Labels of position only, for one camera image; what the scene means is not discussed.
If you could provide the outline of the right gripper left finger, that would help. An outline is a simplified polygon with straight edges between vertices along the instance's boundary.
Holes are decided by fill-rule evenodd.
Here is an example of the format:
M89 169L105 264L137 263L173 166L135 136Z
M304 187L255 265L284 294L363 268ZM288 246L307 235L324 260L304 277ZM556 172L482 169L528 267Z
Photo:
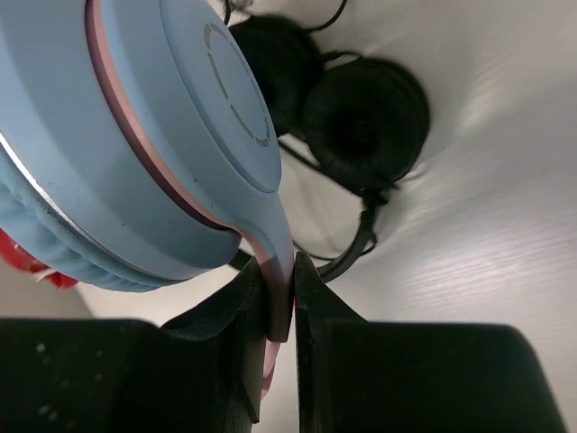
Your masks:
M258 422L266 290L256 263L163 326L5 318L4 432L248 432Z

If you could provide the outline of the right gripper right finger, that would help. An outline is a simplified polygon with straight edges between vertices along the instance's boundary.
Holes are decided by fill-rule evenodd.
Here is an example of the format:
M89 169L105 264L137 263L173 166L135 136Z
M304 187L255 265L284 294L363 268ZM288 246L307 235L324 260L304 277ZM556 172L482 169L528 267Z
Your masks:
M366 320L303 253L294 284L301 431L565 431L517 329Z

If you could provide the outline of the pink blue cat-ear headphones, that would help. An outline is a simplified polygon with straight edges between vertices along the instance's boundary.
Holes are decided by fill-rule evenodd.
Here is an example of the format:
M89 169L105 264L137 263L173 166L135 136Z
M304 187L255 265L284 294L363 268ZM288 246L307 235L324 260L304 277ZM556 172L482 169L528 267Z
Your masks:
M268 289L261 389L294 269L270 112L205 1L1 4L1 228L51 269L149 291L228 263Z

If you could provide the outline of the red headphones at left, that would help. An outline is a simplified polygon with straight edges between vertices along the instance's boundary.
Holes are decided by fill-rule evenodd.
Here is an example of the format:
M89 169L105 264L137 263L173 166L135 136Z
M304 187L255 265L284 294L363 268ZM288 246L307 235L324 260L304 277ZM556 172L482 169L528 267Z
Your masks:
M78 281L38 261L4 231L1 231L1 257L12 268L28 274L35 282L46 281L58 289L70 289Z

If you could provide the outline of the small black headphones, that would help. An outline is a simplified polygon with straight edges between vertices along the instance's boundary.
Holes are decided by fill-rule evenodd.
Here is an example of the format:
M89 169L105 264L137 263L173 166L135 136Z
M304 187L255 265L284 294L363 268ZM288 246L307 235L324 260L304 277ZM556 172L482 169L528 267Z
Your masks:
M317 269L324 282L377 246L379 212L415 166L432 120L425 90L397 62L320 51L314 33L333 25L346 6L341 2L326 22L304 27L280 14L251 14L246 1L224 2L226 22L234 13L247 17L228 28L256 77L276 135L293 135L313 158L285 143L280 148L362 202L348 248Z

